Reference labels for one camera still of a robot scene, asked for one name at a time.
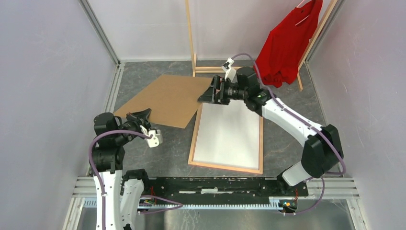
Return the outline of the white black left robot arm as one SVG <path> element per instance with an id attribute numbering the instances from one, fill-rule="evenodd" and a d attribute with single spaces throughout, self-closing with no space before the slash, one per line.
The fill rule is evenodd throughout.
<path id="1" fill-rule="evenodd" d="M 161 143 L 160 131 L 151 128 L 150 108 L 127 113 L 125 121 L 111 112 L 97 115 L 96 137 L 89 146 L 89 163 L 96 188 L 98 230 L 133 230 L 142 195 L 150 190 L 144 169 L 123 172 L 125 144 L 141 138 L 148 147 Z"/>

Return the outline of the brown backing board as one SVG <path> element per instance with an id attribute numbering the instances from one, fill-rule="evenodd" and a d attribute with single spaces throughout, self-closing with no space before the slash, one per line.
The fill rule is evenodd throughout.
<path id="1" fill-rule="evenodd" d="M 125 117 L 127 113 L 150 108 L 151 123 L 185 128 L 200 106 L 198 98 L 208 89 L 211 81 L 209 77 L 163 74 L 114 114 Z"/>

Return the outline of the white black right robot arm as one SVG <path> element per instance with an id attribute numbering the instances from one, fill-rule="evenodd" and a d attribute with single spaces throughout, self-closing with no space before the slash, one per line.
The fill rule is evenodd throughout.
<path id="1" fill-rule="evenodd" d="M 229 68 L 224 77 L 213 76 L 197 101 L 228 105 L 232 100 L 243 101 L 247 109 L 277 124 L 303 146 L 301 160 L 277 177 L 276 188 L 281 195 L 288 196 L 299 183 L 321 178 L 330 174 L 332 167 L 344 164 L 338 129 L 313 122 L 288 107 L 269 87 L 262 85 L 253 67 Z"/>

